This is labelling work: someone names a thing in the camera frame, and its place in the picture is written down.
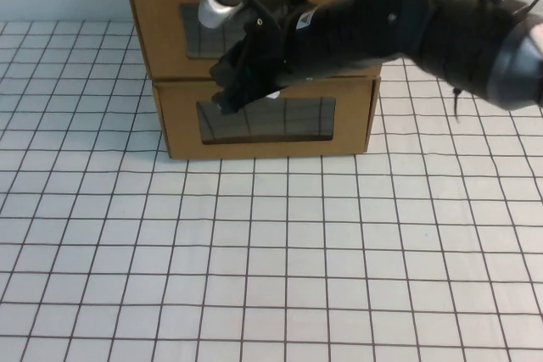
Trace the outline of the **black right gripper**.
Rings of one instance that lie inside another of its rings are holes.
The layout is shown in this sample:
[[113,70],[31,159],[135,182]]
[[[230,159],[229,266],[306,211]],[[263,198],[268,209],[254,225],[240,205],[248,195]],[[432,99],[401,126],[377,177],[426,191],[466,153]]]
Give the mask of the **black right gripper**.
[[215,94],[215,104],[223,114],[236,114],[286,86],[312,79],[311,74],[296,72],[288,60],[288,34],[310,8],[309,1],[243,0],[243,8],[254,15],[245,38],[210,68],[211,79],[223,87]]

